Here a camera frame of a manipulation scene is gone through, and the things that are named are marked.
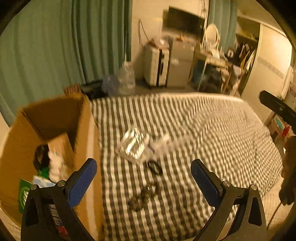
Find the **teal curtain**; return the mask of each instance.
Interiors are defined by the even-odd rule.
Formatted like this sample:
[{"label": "teal curtain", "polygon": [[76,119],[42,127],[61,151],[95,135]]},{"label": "teal curtain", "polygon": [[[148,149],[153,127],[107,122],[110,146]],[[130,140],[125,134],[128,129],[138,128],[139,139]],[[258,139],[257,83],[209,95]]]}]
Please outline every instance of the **teal curtain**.
[{"label": "teal curtain", "polygon": [[31,0],[0,35],[0,112],[116,73],[131,56],[131,0]]},{"label": "teal curtain", "polygon": [[220,47],[233,47],[237,25],[237,0],[210,0],[208,25],[214,23],[221,34]]}]

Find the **blue gripper pad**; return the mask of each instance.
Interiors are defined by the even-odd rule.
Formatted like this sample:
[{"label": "blue gripper pad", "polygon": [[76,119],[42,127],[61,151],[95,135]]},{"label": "blue gripper pad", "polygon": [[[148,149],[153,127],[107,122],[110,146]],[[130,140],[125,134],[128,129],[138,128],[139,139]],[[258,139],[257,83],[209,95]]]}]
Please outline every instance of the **blue gripper pad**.
[{"label": "blue gripper pad", "polygon": [[88,158],[82,167],[67,180],[66,194],[71,208],[79,205],[97,172],[96,160]]},{"label": "blue gripper pad", "polygon": [[212,207],[219,207],[223,188],[216,174],[210,172],[199,159],[191,163],[191,174],[202,191],[207,203]]}]

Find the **cardboard box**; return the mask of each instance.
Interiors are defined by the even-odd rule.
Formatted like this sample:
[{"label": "cardboard box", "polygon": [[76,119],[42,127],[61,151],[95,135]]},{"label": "cardboard box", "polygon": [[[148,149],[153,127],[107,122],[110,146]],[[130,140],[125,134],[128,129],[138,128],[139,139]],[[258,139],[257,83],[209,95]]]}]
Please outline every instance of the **cardboard box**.
[{"label": "cardboard box", "polygon": [[20,179],[32,181],[36,174],[33,166],[36,148],[65,132],[75,153],[76,170],[87,158],[97,161],[97,174],[75,211],[93,238],[101,240],[104,218],[99,131],[89,100],[81,94],[32,103],[18,112],[0,159],[1,207],[21,226],[22,215],[18,211]]}]

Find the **bed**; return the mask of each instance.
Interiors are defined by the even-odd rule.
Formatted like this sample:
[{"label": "bed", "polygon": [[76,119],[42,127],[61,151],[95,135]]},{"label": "bed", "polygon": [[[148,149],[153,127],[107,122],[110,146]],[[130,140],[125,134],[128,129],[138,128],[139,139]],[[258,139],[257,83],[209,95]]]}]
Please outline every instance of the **bed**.
[{"label": "bed", "polygon": [[[101,132],[105,240],[192,240],[214,211],[190,173],[191,161],[197,158],[234,186],[256,184],[263,200],[270,197],[269,202],[263,201],[266,214],[276,209],[278,190],[272,187],[280,182],[281,157],[268,129],[243,100],[163,93],[96,99],[91,107]],[[163,175],[156,176],[145,164],[131,164],[116,155],[115,148],[132,126],[153,139],[165,134],[174,140],[185,139],[156,159]],[[147,208],[132,211],[128,200],[149,181],[161,184],[161,194]],[[1,211],[0,217],[20,240],[20,228]],[[284,218],[275,218],[274,225]]]}]

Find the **monitor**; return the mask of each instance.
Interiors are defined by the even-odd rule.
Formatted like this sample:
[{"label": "monitor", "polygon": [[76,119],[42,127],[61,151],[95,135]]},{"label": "monitor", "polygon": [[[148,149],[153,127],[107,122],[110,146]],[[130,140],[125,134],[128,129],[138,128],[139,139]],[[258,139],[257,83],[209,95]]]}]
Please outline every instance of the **monitor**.
[{"label": "monitor", "polygon": [[205,20],[197,15],[169,7],[168,28],[174,28],[183,32],[202,36]]}]

